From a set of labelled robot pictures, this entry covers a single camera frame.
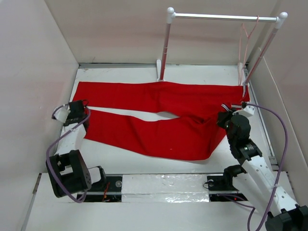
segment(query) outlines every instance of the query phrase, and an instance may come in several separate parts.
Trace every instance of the black bracket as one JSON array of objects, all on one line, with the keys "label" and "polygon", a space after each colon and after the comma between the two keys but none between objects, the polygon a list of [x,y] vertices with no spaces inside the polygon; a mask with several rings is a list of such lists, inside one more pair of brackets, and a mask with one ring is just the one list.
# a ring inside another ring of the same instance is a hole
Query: black bracket
[{"label": "black bracket", "polygon": [[[63,155],[53,155],[49,159],[60,182],[71,194],[91,188],[91,176],[79,150],[71,150]],[[64,171],[67,166],[71,166],[73,172],[61,175],[60,172]],[[56,197],[65,196],[66,194],[53,178],[47,164],[46,167],[54,194]]]},{"label": "black bracket", "polygon": [[84,202],[121,202],[122,201],[122,175],[107,175],[105,184],[92,185],[92,188],[88,190]]},{"label": "black bracket", "polygon": [[238,191],[233,187],[232,179],[246,171],[240,165],[230,166],[224,169],[222,176],[207,176],[208,189],[210,191]]},{"label": "black bracket", "polygon": [[269,212],[265,227],[267,231],[307,231],[308,207],[296,205],[295,209],[282,210],[282,213],[275,217]]},{"label": "black bracket", "polygon": [[[69,110],[70,113],[67,116],[66,122],[63,124],[64,127],[80,123],[82,120],[84,120],[87,117],[86,113],[86,105],[83,104],[84,100],[77,100],[69,102]],[[87,131],[89,127],[89,120],[83,123],[83,126],[85,127],[85,130]]]}]

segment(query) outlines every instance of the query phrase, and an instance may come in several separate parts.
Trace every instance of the screw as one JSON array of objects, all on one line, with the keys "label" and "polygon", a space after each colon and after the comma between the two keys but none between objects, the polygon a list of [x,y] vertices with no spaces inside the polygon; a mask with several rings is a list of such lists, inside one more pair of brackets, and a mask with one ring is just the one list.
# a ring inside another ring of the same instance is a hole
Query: screw
[{"label": "screw", "polygon": [[212,179],[207,181],[208,186],[213,187],[214,186],[214,181]]},{"label": "screw", "polygon": [[122,181],[118,180],[115,184],[116,187],[120,188],[122,186]]}]

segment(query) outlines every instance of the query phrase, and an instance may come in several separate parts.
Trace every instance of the red pants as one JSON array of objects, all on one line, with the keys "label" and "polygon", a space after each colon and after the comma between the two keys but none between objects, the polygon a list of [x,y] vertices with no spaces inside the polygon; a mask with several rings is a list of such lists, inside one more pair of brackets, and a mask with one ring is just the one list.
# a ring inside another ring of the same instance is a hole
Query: red pants
[{"label": "red pants", "polygon": [[204,160],[225,136],[216,124],[218,112],[225,111],[221,104],[240,104],[242,94],[241,86],[80,82],[74,100],[87,99],[89,106],[179,116],[148,122],[91,110],[86,139],[154,157]]}]

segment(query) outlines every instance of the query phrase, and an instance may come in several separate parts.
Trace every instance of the metal rod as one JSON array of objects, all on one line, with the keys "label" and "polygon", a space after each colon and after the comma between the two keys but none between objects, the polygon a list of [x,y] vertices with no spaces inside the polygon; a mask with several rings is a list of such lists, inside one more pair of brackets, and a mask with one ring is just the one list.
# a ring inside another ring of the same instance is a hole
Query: metal rod
[{"label": "metal rod", "polygon": [[245,85],[248,84],[248,82],[250,81],[250,78],[252,76],[252,74],[256,71],[256,68],[259,66],[266,50],[269,48],[271,42],[273,41],[277,31],[280,29],[280,27],[283,25],[285,19],[288,17],[288,14],[286,12],[282,12],[280,13],[279,15],[279,20],[277,21],[276,23],[276,26],[273,28],[273,30],[271,31],[271,34],[269,35],[264,47],[262,48],[261,50],[261,53],[260,55],[258,56],[258,59],[257,61],[255,62],[254,66],[250,69],[249,73],[248,73],[248,76],[244,82]]},{"label": "metal rod", "polygon": [[[215,15],[215,14],[195,14],[195,13],[175,13],[176,18],[195,18],[195,19],[216,19],[231,21],[256,22],[257,16],[233,16],[233,15]],[[259,22],[275,23],[278,17],[259,17]]]},{"label": "metal rod", "polygon": [[249,71],[247,79],[245,80],[244,84],[248,84],[252,74],[256,71],[256,68],[259,66],[266,50],[269,48],[269,46],[270,46],[271,42],[273,41],[275,35],[276,35],[276,33],[273,33],[273,32],[270,34],[270,36],[269,36],[268,40],[266,41],[257,61],[255,62],[254,66],[251,68],[251,70]]},{"label": "metal rod", "polygon": [[169,35],[170,35],[170,27],[171,27],[171,23],[167,23],[166,33],[165,33],[165,43],[164,43],[164,49],[163,49],[163,57],[162,57],[162,66],[161,66],[161,69],[160,69],[160,76],[159,76],[160,81],[164,80],[166,59],[167,59],[167,50],[168,50],[168,42],[169,42]]}]

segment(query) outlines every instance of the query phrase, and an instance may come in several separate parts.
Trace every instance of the white floor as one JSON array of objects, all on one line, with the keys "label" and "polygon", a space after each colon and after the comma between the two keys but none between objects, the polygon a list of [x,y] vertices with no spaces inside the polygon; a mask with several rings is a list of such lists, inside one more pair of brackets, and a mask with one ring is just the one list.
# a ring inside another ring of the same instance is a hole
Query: white floor
[{"label": "white floor", "polygon": [[[72,97],[80,81],[144,83],[156,81],[156,76],[154,67],[79,69]],[[172,82],[217,85],[237,85],[238,78],[236,66],[174,65],[167,67],[165,76]],[[162,115],[151,113],[95,109],[134,115],[144,120],[162,118]],[[249,120],[251,138],[268,157],[270,149],[259,115],[255,114]],[[224,168],[238,164],[226,139],[209,159],[195,162],[147,157],[89,140],[83,141],[81,153],[88,167],[101,165],[107,174],[129,174],[123,177],[123,202],[76,204],[68,197],[56,198],[48,175],[43,174],[26,231],[247,230],[250,210],[232,202],[209,203],[208,191],[202,187],[206,175],[197,174],[220,173]],[[286,173],[282,174],[280,184],[292,195]],[[253,215],[252,230],[260,220],[260,214]]]},{"label": "white floor", "polygon": [[[71,100],[80,81],[146,83],[154,82],[156,79],[157,73],[154,67],[79,69]],[[183,84],[237,85],[238,72],[237,66],[170,65],[166,68],[165,80]],[[95,108],[95,110],[132,115],[148,121],[164,119],[161,115],[147,112],[110,108]],[[255,113],[249,120],[252,127],[251,138],[264,156],[269,155],[270,149],[259,114]],[[205,161],[187,162],[153,158],[89,140],[83,141],[81,153],[88,167],[101,165],[107,174],[215,173],[222,172],[230,165],[238,164],[230,153],[226,138]]]}]

